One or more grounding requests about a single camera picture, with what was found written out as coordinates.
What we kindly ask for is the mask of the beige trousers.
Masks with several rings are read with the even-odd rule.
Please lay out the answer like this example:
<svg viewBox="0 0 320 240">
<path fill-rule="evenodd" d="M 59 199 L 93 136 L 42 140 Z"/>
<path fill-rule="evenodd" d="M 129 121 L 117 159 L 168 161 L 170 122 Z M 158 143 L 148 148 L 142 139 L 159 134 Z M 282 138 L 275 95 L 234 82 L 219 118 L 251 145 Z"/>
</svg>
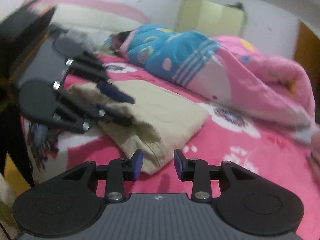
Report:
<svg viewBox="0 0 320 240">
<path fill-rule="evenodd" d="M 98 122 L 102 129 L 130 158 L 143 150 L 142 172 L 154 174 L 173 159 L 199 132 L 208 111 L 189 99 L 144 80 L 117 81 L 116 87 L 134 98 L 133 104 L 116 102 L 100 92 L 93 83 L 75 83 L 68 92 L 88 103 L 119 111 L 132 120 L 131 126 Z"/>
</svg>

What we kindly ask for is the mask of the grey sweatshirt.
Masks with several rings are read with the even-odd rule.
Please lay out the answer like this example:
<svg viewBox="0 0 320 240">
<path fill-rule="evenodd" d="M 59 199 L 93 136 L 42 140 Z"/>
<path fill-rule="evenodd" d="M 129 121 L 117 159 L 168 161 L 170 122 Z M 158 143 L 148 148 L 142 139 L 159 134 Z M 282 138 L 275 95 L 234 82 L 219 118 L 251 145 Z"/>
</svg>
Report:
<svg viewBox="0 0 320 240">
<path fill-rule="evenodd" d="M 54 46 L 62 55 L 82 55 L 83 53 L 94 54 L 98 51 L 98 46 L 88 33 L 64 29 L 56 24 L 49 26 L 49 33 L 54 38 Z"/>
</svg>

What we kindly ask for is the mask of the pink white headboard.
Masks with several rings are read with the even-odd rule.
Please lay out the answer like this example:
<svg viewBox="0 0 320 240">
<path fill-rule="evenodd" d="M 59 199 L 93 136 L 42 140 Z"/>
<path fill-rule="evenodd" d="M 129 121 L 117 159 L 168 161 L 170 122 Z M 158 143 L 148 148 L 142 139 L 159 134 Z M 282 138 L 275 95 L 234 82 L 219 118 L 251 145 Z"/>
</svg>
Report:
<svg viewBox="0 0 320 240">
<path fill-rule="evenodd" d="M 65 28 L 111 33 L 132 30 L 151 22 L 148 16 L 132 6 L 105 0 L 37 0 L 31 8 L 43 11 L 48 5 L 56 6 L 52 22 Z"/>
</svg>

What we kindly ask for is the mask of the pink floral bed sheet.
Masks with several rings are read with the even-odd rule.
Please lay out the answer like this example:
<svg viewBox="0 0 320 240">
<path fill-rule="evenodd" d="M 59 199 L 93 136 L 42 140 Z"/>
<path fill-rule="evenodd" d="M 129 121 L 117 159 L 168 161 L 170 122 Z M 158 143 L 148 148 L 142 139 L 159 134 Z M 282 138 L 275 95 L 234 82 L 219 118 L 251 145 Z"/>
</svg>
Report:
<svg viewBox="0 0 320 240">
<path fill-rule="evenodd" d="M 114 81 L 143 80 L 198 103 L 209 113 L 201 130 L 183 148 L 186 157 L 199 157 L 211 165 L 230 160 L 292 192 L 303 202 L 304 216 L 297 230 L 303 239 L 319 239 L 319 187 L 307 157 L 309 150 L 263 122 L 242 116 L 117 57 L 103 57 Z M 42 183 L 85 161 L 105 165 L 124 154 L 99 127 L 85 134 L 57 134 L 54 150 L 35 148 L 36 125 L 22 121 L 33 179 Z"/>
</svg>

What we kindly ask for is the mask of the blue pink floral quilt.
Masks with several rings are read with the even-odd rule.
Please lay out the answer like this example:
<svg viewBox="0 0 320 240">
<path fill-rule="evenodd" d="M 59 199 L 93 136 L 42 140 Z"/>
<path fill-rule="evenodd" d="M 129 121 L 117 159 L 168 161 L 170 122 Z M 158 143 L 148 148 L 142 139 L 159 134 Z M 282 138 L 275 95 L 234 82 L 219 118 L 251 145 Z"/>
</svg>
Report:
<svg viewBox="0 0 320 240">
<path fill-rule="evenodd" d="M 287 127 L 315 123 L 315 100 L 304 68 L 261 53 L 242 38 L 210 38 L 145 24 L 128 33 L 119 52 L 160 79 L 254 118 Z"/>
</svg>

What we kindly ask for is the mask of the yellow-green wardrobe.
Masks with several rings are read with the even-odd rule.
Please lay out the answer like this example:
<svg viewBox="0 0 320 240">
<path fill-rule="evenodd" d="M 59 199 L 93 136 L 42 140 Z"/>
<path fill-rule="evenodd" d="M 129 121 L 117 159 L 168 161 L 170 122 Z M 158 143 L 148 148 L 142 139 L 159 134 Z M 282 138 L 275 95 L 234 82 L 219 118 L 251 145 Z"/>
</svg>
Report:
<svg viewBox="0 0 320 240">
<path fill-rule="evenodd" d="M 208 37 L 240 36 L 246 13 L 234 5 L 221 5 L 205 0 L 182 0 L 175 30 L 195 30 Z"/>
</svg>

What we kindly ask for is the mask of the brown wooden door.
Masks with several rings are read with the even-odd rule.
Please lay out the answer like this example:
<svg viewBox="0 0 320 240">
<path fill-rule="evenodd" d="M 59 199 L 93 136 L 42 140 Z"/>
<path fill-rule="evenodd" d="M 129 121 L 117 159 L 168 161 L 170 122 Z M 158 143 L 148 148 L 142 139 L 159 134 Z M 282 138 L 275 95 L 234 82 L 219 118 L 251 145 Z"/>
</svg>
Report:
<svg viewBox="0 0 320 240">
<path fill-rule="evenodd" d="M 319 38 L 302 21 L 296 42 L 294 60 L 306 71 L 313 86 L 319 80 Z"/>
</svg>

